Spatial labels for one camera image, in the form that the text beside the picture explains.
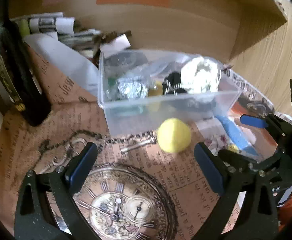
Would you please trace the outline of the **white drawstring cloth bag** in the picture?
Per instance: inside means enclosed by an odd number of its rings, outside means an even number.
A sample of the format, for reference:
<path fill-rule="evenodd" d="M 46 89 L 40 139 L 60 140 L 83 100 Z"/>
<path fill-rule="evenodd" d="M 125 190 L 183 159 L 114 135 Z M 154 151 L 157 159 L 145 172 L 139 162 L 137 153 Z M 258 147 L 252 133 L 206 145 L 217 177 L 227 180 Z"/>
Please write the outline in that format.
<path fill-rule="evenodd" d="M 221 79 L 217 62 L 202 56 L 188 61 L 180 73 L 180 87 L 189 94 L 216 93 Z"/>

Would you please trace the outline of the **grey shiny bundle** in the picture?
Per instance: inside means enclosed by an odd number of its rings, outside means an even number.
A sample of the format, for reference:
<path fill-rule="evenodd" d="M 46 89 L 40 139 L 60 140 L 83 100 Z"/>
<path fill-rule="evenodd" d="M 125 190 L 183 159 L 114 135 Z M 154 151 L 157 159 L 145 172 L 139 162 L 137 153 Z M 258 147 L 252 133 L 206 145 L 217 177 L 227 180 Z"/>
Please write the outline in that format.
<path fill-rule="evenodd" d="M 120 78 L 116 80 L 117 100 L 137 100 L 148 96 L 151 81 L 145 78 Z"/>

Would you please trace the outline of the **black white plaid pouch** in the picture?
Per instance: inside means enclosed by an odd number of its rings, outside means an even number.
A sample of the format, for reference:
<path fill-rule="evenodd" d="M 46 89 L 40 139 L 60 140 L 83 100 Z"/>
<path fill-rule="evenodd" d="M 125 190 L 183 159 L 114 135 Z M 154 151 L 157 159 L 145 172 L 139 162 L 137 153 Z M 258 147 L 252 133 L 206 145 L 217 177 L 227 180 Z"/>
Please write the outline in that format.
<path fill-rule="evenodd" d="M 178 72 L 170 73 L 163 81 L 163 95 L 177 95 L 187 93 L 187 91 L 181 87 L 181 75 Z"/>

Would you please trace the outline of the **green knitted cloth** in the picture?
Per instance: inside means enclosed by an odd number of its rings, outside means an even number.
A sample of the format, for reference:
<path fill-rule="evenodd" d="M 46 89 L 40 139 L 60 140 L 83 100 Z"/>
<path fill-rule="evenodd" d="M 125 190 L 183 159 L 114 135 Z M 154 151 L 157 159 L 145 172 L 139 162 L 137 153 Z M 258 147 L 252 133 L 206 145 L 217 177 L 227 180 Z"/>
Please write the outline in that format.
<path fill-rule="evenodd" d="M 118 87 L 117 79 L 114 77 L 108 77 L 107 84 L 108 84 L 107 92 L 108 93 L 116 93 L 117 87 Z"/>

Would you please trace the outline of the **orange printed plastic bag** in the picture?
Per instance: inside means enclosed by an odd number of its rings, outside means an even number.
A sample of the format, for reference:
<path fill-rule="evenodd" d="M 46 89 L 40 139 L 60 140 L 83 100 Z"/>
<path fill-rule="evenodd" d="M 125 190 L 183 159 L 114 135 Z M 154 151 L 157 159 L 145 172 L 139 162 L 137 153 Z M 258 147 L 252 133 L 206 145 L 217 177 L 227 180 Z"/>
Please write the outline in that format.
<path fill-rule="evenodd" d="M 255 157 L 253 155 L 249 155 L 248 153 L 241 150 L 239 154 L 252 158 L 260 163 L 261 161 L 271 157 L 275 153 L 277 143 L 274 139 L 272 139 L 270 134 L 265 129 L 243 125 L 240 122 L 240 117 L 242 115 L 237 115 L 236 113 L 233 113 L 231 109 L 229 110 L 228 114 L 224 116 L 233 121 L 236 126 L 242 131 L 245 138 L 256 150 L 258 156 Z M 216 117 L 199 121 L 196 123 L 196 126 L 203 137 L 203 141 L 213 134 L 227 135 L 226 131 L 223 129 L 221 122 L 219 122 Z"/>

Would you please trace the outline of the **newspaper sheet on right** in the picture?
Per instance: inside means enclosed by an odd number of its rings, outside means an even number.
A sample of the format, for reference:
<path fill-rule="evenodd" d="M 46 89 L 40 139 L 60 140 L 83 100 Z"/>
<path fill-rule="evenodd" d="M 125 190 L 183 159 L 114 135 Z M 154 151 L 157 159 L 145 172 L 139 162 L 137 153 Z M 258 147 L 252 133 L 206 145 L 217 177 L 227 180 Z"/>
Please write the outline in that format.
<path fill-rule="evenodd" d="M 233 71 L 230 65 L 224 65 L 222 72 L 229 77 L 240 90 L 240 95 L 231 108 L 233 113 L 237 115 L 248 114 L 257 117 L 265 117 L 269 114 L 274 114 L 289 124 L 292 124 L 291 116 L 277 112 L 273 103 L 263 95 L 262 92 Z"/>

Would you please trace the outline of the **floral crumpled cloth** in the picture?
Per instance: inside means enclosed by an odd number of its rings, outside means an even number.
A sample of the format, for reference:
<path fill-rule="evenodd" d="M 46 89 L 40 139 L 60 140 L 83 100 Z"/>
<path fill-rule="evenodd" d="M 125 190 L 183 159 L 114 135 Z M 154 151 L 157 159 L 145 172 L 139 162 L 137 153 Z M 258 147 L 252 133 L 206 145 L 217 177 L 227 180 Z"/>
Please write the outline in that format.
<path fill-rule="evenodd" d="M 240 153 L 239 148 L 229 139 L 227 135 L 224 134 L 213 134 L 209 138 L 205 139 L 204 142 L 214 156 L 217 156 L 218 152 L 222 149 Z"/>

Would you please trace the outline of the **yellow foam ball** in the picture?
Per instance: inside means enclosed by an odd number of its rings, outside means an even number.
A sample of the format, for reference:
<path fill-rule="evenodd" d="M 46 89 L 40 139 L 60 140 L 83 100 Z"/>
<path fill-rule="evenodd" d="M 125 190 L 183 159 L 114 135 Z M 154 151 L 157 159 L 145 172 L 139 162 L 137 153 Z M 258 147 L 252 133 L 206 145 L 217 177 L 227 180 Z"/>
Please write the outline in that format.
<path fill-rule="evenodd" d="M 157 142 L 161 150 L 167 153 L 180 153 L 191 143 L 190 127 L 177 118 L 162 122 L 157 130 Z"/>

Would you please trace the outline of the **wooden shelf unit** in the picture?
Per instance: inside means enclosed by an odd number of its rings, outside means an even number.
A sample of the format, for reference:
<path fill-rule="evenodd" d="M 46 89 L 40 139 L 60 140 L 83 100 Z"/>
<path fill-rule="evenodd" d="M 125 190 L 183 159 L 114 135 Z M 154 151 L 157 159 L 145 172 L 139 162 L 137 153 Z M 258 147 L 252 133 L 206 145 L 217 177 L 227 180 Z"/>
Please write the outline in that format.
<path fill-rule="evenodd" d="M 230 64 L 281 113 L 291 114 L 292 3 L 170 0 L 170 7 L 98 5 L 96 0 L 9 0 L 11 18 L 63 12 L 85 29 L 131 31 L 133 48 L 200 53 Z"/>

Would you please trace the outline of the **yellow foam sponge block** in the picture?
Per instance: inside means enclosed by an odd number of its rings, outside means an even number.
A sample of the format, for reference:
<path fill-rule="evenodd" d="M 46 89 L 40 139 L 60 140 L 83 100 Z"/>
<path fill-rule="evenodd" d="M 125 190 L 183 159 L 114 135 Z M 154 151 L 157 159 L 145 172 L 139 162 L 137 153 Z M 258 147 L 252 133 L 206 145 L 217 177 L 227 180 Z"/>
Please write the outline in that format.
<path fill-rule="evenodd" d="M 163 85 L 160 81 L 156 80 L 148 90 L 148 97 L 163 95 Z"/>

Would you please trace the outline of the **clear plastic storage box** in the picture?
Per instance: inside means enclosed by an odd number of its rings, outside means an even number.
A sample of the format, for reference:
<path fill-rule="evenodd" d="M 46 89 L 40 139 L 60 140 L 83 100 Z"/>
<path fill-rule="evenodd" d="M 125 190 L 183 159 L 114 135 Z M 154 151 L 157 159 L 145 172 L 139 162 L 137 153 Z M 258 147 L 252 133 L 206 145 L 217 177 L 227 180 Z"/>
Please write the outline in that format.
<path fill-rule="evenodd" d="M 199 54 L 124 50 L 101 54 L 99 70 L 98 104 L 113 136 L 226 115 L 240 94 L 220 61 Z"/>

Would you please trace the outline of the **clear plastic box lid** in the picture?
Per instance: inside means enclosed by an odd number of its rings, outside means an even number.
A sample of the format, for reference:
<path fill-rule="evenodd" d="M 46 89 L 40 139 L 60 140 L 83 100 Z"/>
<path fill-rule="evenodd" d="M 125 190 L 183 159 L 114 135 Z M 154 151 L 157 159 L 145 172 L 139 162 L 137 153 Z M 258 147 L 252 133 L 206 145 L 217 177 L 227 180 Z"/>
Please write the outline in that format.
<path fill-rule="evenodd" d="M 86 57 L 46 34 L 27 35 L 24 41 L 81 88 L 98 96 L 99 70 Z"/>

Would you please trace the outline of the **small white card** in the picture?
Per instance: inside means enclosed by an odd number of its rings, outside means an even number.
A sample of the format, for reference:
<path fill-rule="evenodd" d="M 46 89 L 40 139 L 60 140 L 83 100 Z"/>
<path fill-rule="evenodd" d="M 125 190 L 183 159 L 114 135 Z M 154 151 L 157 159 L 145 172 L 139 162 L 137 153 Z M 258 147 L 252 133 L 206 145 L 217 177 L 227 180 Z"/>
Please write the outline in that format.
<path fill-rule="evenodd" d="M 118 54 L 120 51 L 128 49 L 131 47 L 131 44 L 125 34 L 116 37 L 109 43 L 102 44 L 100 46 L 100 52 L 103 54 L 105 59 Z"/>

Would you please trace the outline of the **dark glass bottle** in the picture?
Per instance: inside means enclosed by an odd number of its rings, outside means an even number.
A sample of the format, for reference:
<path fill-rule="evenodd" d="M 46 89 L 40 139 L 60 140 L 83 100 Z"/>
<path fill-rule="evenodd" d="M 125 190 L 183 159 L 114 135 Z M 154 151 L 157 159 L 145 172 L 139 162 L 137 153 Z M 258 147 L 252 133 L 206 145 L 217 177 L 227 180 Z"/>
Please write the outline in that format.
<path fill-rule="evenodd" d="M 36 127 L 48 117 L 51 103 L 33 67 L 17 24 L 0 17 L 0 81 L 15 109 Z"/>

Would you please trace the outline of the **stack of newspapers and magazines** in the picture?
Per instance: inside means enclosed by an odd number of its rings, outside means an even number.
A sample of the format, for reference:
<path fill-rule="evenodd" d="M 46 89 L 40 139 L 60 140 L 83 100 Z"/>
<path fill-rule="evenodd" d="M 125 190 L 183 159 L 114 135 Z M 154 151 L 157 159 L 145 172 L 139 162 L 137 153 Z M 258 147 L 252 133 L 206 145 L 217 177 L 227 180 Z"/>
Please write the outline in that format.
<path fill-rule="evenodd" d="M 85 29 L 74 17 L 63 12 L 31 14 L 12 18 L 21 35 L 44 33 L 87 58 L 93 58 L 99 50 L 104 34 L 97 29 Z"/>

